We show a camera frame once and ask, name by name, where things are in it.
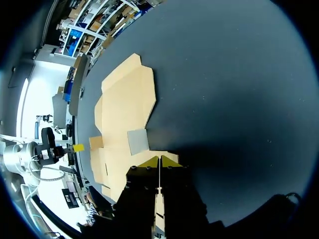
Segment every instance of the cable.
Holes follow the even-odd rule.
[[[26,210],[27,210],[27,212],[28,212],[28,214],[29,214],[31,220],[33,221],[34,225],[37,227],[38,230],[40,230],[40,229],[39,229],[39,226],[37,225],[37,222],[35,221],[34,217],[32,216],[32,215],[33,215],[32,212],[30,211],[30,208],[29,208],[30,199],[31,199],[31,197],[34,196],[34,194],[36,193],[38,187],[35,187],[35,189],[34,189],[32,192],[30,192],[30,188],[28,187],[28,190],[29,190],[30,193],[29,193],[29,195],[28,195],[27,197],[25,197],[25,193],[24,193],[24,190],[23,190],[22,186],[28,187],[28,185],[26,185],[26,184],[21,184],[21,186],[20,186],[22,195],[23,195],[23,197],[25,198],[25,199],[24,199],[25,208],[26,208]]]
[[[35,174],[32,170],[31,170],[31,163],[34,162],[33,161],[30,161],[29,164],[28,164],[28,170],[30,172],[30,174],[37,180],[39,181],[45,181],[45,182],[53,182],[53,181],[58,181],[58,180],[61,180],[62,178],[65,177],[65,173],[60,170],[60,169],[56,169],[56,168],[50,168],[50,167],[43,167],[43,168],[46,168],[46,169],[50,169],[50,170],[54,170],[54,171],[59,171],[60,173],[62,173],[62,175],[60,177],[57,177],[57,178],[52,178],[52,179],[47,179],[47,178],[41,178],[39,177],[37,174]]]

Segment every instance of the white wall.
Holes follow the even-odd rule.
[[[36,61],[44,61],[44,62],[49,62],[49,63],[56,63],[56,64],[61,64],[61,65],[66,65],[66,66],[73,66],[75,63],[75,59],[67,56],[61,56],[61,55],[50,55],[51,51],[54,48],[59,48],[57,46],[52,46],[52,45],[44,45],[37,57]]]
[[[34,123],[37,115],[54,115],[52,97],[57,93],[59,86],[64,86],[70,67],[48,62],[37,62],[29,79],[29,87],[25,97],[22,113],[22,137],[34,138]],[[42,127],[51,126],[41,123]],[[60,160],[50,167],[58,168],[59,165],[67,166],[67,162]],[[42,169],[42,178],[55,178],[59,176],[56,171]],[[76,223],[85,223],[86,212],[82,205],[79,208],[69,209],[62,190],[62,180],[54,182],[41,181],[38,194],[41,201],[60,219],[79,230]]]
[[[70,67],[47,62],[36,62],[29,79],[22,113],[22,137],[34,138],[37,115],[53,115],[52,97],[64,86]]]

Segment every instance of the yellow object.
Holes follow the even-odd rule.
[[[162,166],[163,168],[167,168],[168,166],[172,167],[182,167],[182,165],[174,162],[173,160],[167,158],[165,155],[161,156]]]
[[[74,144],[73,145],[74,152],[84,151],[84,145],[82,144]]]
[[[145,163],[142,163],[141,165],[139,165],[139,167],[146,168],[146,167],[149,166],[149,167],[152,167],[152,168],[156,168],[158,166],[158,161],[159,161],[159,157],[154,156],[150,160],[148,160]]]

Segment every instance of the flattened cardboard box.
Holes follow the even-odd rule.
[[[161,155],[178,162],[177,155],[166,151],[144,150],[131,155],[128,131],[145,128],[155,102],[153,70],[143,66],[137,54],[127,58],[102,82],[102,96],[94,113],[103,148],[91,150],[91,167],[95,181],[106,186],[102,193],[114,201],[121,195],[132,165]],[[163,208],[162,199],[157,200],[156,208]],[[156,219],[156,225],[164,230],[163,219]]]

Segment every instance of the white tube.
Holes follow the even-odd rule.
[[[31,169],[31,163],[34,162],[34,161],[30,161],[29,164],[28,164],[28,170],[30,172],[30,174],[36,178],[37,180],[40,180],[40,181],[45,181],[45,182],[53,182],[53,181],[58,181],[58,180],[61,180],[62,178],[65,177],[65,173],[63,171],[61,171],[60,169],[56,169],[56,168],[50,168],[50,167],[43,167],[43,168],[47,168],[47,169],[51,169],[51,170],[55,170],[55,171],[59,171],[60,173],[62,173],[62,175],[60,177],[57,177],[57,178],[52,178],[52,179],[46,179],[46,178],[41,178],[39,177],[36,173],[34,173]]]

